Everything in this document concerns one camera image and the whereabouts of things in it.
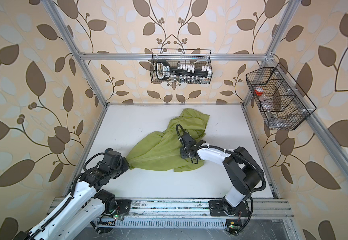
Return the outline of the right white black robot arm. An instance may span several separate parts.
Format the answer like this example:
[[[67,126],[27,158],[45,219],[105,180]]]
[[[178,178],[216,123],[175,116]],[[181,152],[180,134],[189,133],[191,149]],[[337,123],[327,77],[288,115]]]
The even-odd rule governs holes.
[[[232,183],[231,189],[222,198],[219,207],[224,214],[234,216],[239,205],[252,197],[253,193],[263,191],[266,178],[263,169],[243,147],[226,150],[221,147],[206,144],[204,140],[197,142],[189,132],[178,134],[181,157],[190,159],[193,164],[199,161],[210,161],[221,165]]]

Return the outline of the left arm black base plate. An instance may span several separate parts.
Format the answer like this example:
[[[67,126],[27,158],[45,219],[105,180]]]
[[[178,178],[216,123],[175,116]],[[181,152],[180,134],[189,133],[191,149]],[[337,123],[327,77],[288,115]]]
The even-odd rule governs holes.
[[[128,214],[131,209],[132,200],[115,199],[105,203],[103,215],[115,217]]]

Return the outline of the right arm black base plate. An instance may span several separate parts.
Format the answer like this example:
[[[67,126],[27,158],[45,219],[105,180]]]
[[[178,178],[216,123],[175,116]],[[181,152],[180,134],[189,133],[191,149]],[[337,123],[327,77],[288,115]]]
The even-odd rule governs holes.
[[[233,207],[225,199],[210,200],[209,209],[212,217],[248,217],[251,212],[247,203],[241,202]]]

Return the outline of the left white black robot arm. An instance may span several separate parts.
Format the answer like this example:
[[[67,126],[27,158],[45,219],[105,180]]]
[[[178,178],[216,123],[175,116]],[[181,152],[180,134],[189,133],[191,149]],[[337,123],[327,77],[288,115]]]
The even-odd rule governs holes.
[[[27,233],[19,232],[16,240],[72,240],[88,225],[98,230],[101,216],[116,220],[129,213],[130,200],[116,200],[103,188],[129,169],[126,158],[111,148],[97,155],[103,159],[92,168],[84,167],[64,200]]]

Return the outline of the green zip-up hooded jacket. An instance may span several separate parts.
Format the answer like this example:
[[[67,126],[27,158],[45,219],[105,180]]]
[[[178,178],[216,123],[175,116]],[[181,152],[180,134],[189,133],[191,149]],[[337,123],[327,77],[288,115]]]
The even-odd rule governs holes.
[[[210,116],[194,109],[184,109],[181,114],[170,120],[165,131],[154,131],[139,141],[126,159],[131,169],[150,171],[186,172],[196,170],[204,165],[202,160],[181,158],[176,126],[180,124],[193,139],[200,141],[206,135]]]

